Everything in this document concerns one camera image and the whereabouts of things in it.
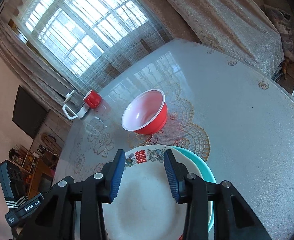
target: pink object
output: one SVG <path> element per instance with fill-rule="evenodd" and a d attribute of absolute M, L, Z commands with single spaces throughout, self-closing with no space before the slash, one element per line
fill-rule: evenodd
<path fill-rule="evenodd" d="M 102 101 L 102 97 L 98 95 L 94 90 L 90 90 L 84 97 L 84 101 L 90 108 L 96 108 Z"/>
<path fill-rule="evenodd" d="M 121 125 L 127 131 L 153 134 L 158 132 L 166 121 L 165 94 L 159 89 L 151 89 L 137 96 L 127 106 Z"/>

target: red mug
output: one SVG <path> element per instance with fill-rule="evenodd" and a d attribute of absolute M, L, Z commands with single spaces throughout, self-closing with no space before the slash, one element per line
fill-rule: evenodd
<path fill-rule="evenodd" d="M 98 95 L 94 90 L 90 90 L 84 97 L 84 101 L 90 108 L 96 108 L 102 101 L 102 97 Z"/>

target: black screen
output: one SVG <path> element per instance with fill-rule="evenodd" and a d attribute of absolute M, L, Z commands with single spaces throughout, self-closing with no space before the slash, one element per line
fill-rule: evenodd
<path fill-rule="evenodd" d="M 35 139 L 46 115 L 47 111 L 19 86 L 15 100 L 13 122 L 32 139 Z"/>

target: mug handle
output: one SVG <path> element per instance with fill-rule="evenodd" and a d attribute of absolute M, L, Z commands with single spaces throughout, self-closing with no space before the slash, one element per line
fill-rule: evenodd
<path fill-rule="evenodd" d="M 69 116 L 69 114 L 67 113 L 67 111 L 66 111 L 66 108 L 74 115 L 74 116 Z M 63 112 L 64 112 L 64 114 L 66 115 L 66 117 L 69 119 L 69 120 L 73 120 L 73 119 L 75 119 L 75 118 L 77 118 L 78 117 L 78 115 L 76 115 L 74 112 L 73 112 L 73 110 L 72 109 L 70 109 L 67 105 L 65 105 L 64 104 L 64 106 L 62 107 L 62 110 L 63 110 Z"/>

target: plate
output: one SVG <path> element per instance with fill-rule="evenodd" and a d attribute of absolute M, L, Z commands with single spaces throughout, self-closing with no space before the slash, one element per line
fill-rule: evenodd
<path fill-rule="evenodd" d="M 126 152 L 125 170 L 117 197 L 103 203 L 110 240 L 178 240 L 183 233 L 187 204 L 178 205 L 171 195 L 163 165 L 165 150 L 177 162 L 202 177 L 197 165 L 177 149 L 149 145 Z M 212 204 L 208 203 L 209 221 Z"/>
<path fill-rule="evenodd" d="M 213 176 L 213 174 L 212 174 L 211 170 L 209 169 L 208 165 L 198 155 L 194 154 L 193 152 L 191 152 L 189 150 L 186 150 L 184 148 L 180 148 L 180 147 L 177 147 L 177 146 L 172 146 L 172 148 L 180 151 L 184 156 L 188 157 L 190 160 L 192 160 L 197 165 L 197 167 L 199 168 L 199 170 L 201 172 L 201 175 L 203 176 L 204 181 L 217 183 L 216 179 Z M 212 228 L 213 223 L 214 223 L 214 216 L 212 214 L 210 219 L 209 219 L 208 232 Z"/>

